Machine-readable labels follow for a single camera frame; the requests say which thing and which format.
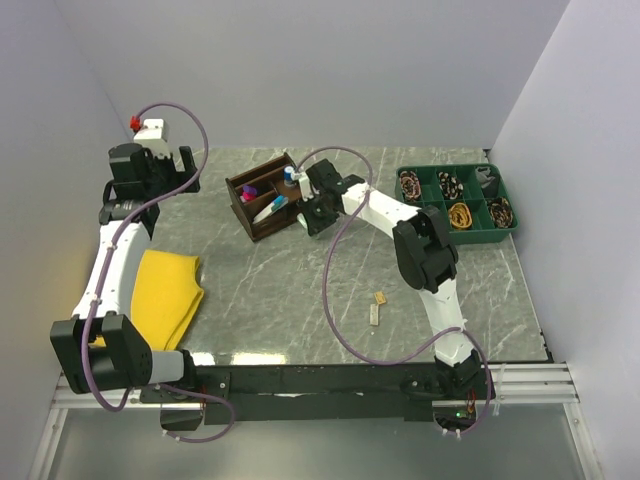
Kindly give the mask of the green capped white marker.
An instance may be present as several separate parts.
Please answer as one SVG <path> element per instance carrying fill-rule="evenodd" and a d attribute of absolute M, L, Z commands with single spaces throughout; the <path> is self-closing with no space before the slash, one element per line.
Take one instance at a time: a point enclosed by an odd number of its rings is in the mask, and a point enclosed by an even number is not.
<path fill-rule="evenodd" d="M 258 215 L 257 217 L 260 217 L 261 219 L 264 218 L 268 218 L 270 215 L 272 215 L 274 212 L 276 212 L 277 210 L 279 210 L 282 205 L 285 203 L 285 201 L 282 198 L 276 198 L 274 201 L 272 201 L 267 207 L 265 207 Z"/>

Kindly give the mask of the blue capped small bottle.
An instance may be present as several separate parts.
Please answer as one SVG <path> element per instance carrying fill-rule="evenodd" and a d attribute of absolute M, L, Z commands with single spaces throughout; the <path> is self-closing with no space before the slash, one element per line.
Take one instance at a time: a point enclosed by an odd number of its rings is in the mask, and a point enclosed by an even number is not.
<path fill-rule="evenodd" d="M 293 175 L 295 174 L 295 168 L 292 165 L 287 165 L 283 169 L 284 184 L 287 188 L 294 188 L 296 186 Z"/>

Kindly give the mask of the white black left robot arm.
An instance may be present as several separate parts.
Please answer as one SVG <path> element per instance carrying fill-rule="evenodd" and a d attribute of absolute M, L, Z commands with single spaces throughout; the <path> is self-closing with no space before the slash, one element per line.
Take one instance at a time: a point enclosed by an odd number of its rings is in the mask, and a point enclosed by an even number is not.
<path fill-rule="evenodd" d="M 199 392 L 200 378 L 190 354 L 153 346 L 132 321 L 134 285 L 160 209 L 153 205 L 132 222 L 125 219 L 182 184 L 190 193 L 199 191 L 191 148 L 180 147 L 179 155 L 182 170 L 172 156 L 161 157 L 138 143 L 109 151 L 112 178 L 103 191 L 100 245 L 89 282 L 70 319 L 54 322 L 50 330 L 51 344 L 76 394 L 89 393 L 87 373 L 100 392 L 164 383 L 179 402 Z"/>

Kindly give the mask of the light green clip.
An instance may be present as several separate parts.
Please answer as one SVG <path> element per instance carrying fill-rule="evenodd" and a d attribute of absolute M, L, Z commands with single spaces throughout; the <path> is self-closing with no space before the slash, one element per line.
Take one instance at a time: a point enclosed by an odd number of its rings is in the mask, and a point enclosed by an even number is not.
<path fill-rule="evenodd" d="M 306 219 L 305 219 L 303 214 L 298 214 L 297 215 L 297 221 L 303 228 L 307 228 L 308 227 Z"/>

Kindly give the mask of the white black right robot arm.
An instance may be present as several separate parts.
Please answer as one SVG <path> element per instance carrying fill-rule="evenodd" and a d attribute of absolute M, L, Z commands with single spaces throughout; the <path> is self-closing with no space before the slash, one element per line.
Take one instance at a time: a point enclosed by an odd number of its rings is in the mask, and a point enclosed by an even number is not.
<path fill-rule="evenodd" d="M 292 177 L 302 192 L 298 205 L 309 235 L 345 215 L 346 225 L 360 219 L 393 240 L 399 273 L 418 292 L 435 337 L 430 344 L 437 385 L 430 390 L 450 398 L 465 396 L 483 365 L 479 348 L 465 333 L 456 284 L 458 252 L 443 214 L 435 207 L 395 200 L 357 175 L 343 177 L 326 159 Z"/>

